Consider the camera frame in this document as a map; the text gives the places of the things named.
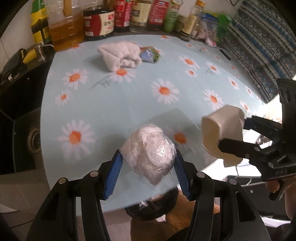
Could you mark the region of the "person's right hand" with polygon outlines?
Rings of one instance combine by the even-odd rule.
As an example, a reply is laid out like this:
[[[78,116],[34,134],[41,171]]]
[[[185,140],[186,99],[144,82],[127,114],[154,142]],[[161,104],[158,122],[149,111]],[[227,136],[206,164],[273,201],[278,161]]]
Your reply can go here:
[[[293,219],[296,213],[296,183],[295,176],[285,179],[288,183],[285,188],[285,211],[289,219]],[[265,183],[266,188],[269,192],[275,193],[279,190],[280,184],[277,180],[267,181]]]

